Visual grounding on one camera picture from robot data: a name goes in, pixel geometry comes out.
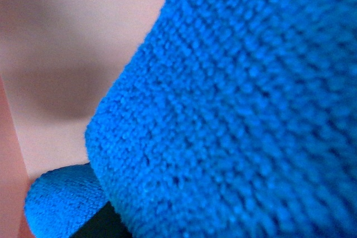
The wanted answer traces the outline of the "black own right gripper finger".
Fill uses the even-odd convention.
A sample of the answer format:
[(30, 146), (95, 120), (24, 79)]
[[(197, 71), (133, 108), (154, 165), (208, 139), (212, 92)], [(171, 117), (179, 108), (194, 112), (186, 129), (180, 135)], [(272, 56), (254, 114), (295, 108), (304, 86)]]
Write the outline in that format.
[(72, 238), (131, 238), (110, 202), (107, 202), (89, 221), (78, 229)]

